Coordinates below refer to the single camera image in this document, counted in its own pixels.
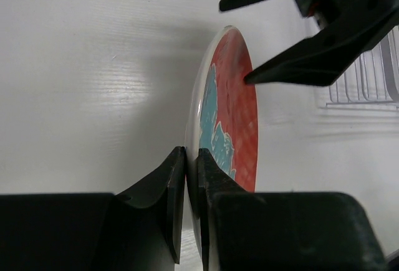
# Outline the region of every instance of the dish rack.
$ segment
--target dish rack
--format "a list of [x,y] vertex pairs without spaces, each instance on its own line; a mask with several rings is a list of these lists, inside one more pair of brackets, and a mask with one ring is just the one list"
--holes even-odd
[[399,28],[395,27],[371,51],[363,53],[323,95],[325,106],[362,108],[380,105],[399,108]]

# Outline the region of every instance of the rack wire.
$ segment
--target rack wire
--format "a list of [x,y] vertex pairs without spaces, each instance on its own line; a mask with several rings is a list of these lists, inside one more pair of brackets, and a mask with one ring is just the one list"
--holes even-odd
[[328,89],[326,106],[385,105],[399,108],[399,30],[394,28],[371,51],[363,53]]

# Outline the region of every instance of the white surface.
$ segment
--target white surface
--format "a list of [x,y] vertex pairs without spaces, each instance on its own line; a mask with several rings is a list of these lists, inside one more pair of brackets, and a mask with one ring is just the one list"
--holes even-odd
[[[218,30],[237,26],[254,66],[307,31],[292,0],[226,14],[218,1],[0,0],[0,192],[129,187],[183,144]],[[399,248],[398,120],[331,120],[313,92],[258,88],[257,188],[350,192],[385,252]]]

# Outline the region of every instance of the plate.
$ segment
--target plate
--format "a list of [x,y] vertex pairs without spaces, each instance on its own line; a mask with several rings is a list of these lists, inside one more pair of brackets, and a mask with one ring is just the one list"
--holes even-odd
[[188,194],[200,249],[198,173],[200,148],[210,150],[218,166],[247,191],[255,190],[257,168],[257,100],[255,86],[244,84],[252,71],[242,34],[227,26],[210,43],[195,81],[185,146]]

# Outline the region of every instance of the white wire rack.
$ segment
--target white wire rack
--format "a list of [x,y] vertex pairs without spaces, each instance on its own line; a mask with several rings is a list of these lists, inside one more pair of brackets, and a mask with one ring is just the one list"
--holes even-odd
[[385,105],[399,108],[399,30],[394,28],[371,51],[362,54],[328,89],[326,106]]

